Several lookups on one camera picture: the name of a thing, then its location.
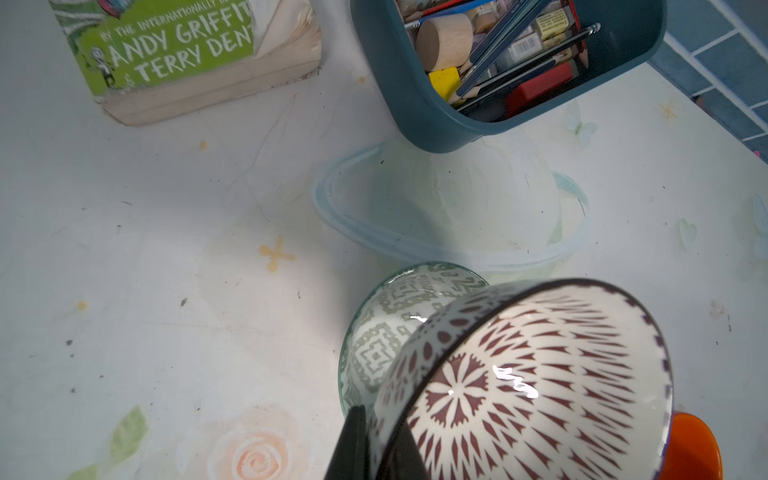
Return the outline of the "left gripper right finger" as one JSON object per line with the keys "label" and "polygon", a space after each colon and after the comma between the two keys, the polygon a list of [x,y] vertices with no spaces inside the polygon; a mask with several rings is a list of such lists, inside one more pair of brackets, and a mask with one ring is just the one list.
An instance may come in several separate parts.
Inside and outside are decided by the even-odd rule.
{"label": "left gripper right finger", "polygon": [[410,427],[403,422],[385,454],[375,479],[428,480],[429,474],[419,453]]}

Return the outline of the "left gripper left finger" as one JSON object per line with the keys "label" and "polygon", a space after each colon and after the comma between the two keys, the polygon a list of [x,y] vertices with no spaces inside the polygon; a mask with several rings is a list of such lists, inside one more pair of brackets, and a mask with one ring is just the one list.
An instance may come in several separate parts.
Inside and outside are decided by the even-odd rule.
{"label": "left gripper left finger", "polygon": [[331,457],[325,480],[368,478],[367,416],[365,407],[351,407]]}

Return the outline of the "green patterned bowl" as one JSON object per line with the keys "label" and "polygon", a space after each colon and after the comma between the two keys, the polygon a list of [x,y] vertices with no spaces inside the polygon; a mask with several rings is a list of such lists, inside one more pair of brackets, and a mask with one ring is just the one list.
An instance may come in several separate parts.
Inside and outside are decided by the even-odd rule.
{"label": "green patterned bowl", "polygon": [[460,265],[424,262],[374,288],[355,313],[341,346],[338,391],[343,413],[374,403],[403,344],[431,315],[487,286],[483,277]]}

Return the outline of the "maroon patterned white bowl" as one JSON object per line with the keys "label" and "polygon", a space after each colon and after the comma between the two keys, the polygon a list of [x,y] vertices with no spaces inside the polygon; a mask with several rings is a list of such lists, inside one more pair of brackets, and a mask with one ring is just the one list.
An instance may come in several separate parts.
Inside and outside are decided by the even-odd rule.
{"label": "maroon patterned white bowl", "polygon": [[626,291],[509,282],[421,324],[369,416],[369,474],[407,432],[431,479],[655,479],[669,438],[663,335]]}

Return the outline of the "orange plastic bowl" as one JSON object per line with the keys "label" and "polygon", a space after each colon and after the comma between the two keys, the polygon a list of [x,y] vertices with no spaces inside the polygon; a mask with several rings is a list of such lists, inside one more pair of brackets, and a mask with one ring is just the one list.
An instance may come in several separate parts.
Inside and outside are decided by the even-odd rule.
{"label": "orange plastic bowl", "polygon": [[724,479],[724,468],[716,438],[704,421],[688,413],[674,414],[659,478]]}

